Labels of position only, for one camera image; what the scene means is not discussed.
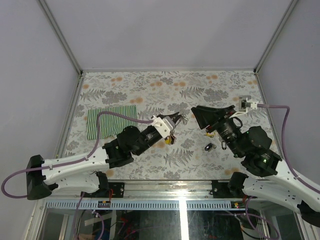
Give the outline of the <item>large metal keyring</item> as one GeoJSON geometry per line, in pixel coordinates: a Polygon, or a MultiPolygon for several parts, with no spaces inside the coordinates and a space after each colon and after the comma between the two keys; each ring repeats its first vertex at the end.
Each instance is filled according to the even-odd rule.
{"type": "Polygon", "coordinates": [[[189,119],[187,115],[184,114],[183,112],[178,115],[178,121],[177,121],[178,124],[186,125],[188,121],[189,119]]]}

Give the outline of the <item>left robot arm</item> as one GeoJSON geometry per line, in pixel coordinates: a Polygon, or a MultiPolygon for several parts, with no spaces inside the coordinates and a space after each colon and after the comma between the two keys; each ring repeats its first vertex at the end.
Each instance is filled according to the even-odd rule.
{"type": "Polygon", "coordinates": [[[174,143],[174,129],[182,121],[179,112],[153,116],[140,131],[125,127],[111,142],[91,152],[64,158],[44,159],[32,156],[27,165],[28,200],[40,200],[56,193],[81,193],[87,198],[106,197],[110,186],[106,171],[128,165],[160,140],[174,143]]]}

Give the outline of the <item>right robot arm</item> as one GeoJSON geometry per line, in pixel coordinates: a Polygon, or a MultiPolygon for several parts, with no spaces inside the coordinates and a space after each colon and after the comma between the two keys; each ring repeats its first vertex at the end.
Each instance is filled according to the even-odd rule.
{"type": "Polygon", "coordinates": [[[235,158],[253,176],[235,172],[227,189],[233,197],[245,195],[263,198],[301,215],[307,223],[320,225],[320,186],[294,172],[289,163],[270,149],[272,140],[261,126],[241,132],[234,121],[239,116],[260,107],[257,102],[244,102],[236,111],[233,105],[225,108],[192,107],[200,129],[216,131],[235,158]]]}

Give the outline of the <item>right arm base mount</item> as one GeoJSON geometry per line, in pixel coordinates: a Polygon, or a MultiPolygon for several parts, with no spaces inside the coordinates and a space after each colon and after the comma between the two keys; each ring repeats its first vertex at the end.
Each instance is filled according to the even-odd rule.
{"type": "Polygon", "coordinates": [[[228,180],[212,180],[211,190],[209,194],[213,196],[214,199],[231,199],[235,196],[230,192],[228,188],[228,180]]]}

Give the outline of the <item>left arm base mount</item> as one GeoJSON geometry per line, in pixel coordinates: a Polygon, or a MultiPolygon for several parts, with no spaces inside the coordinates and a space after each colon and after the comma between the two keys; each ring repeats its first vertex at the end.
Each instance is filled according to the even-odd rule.
{"type": "Polygon", "coordinates": [[[110,199],[121,199],[124,197],[125,193],[125,183],[124,182],[109,182],[108,196],[110,199]]]}

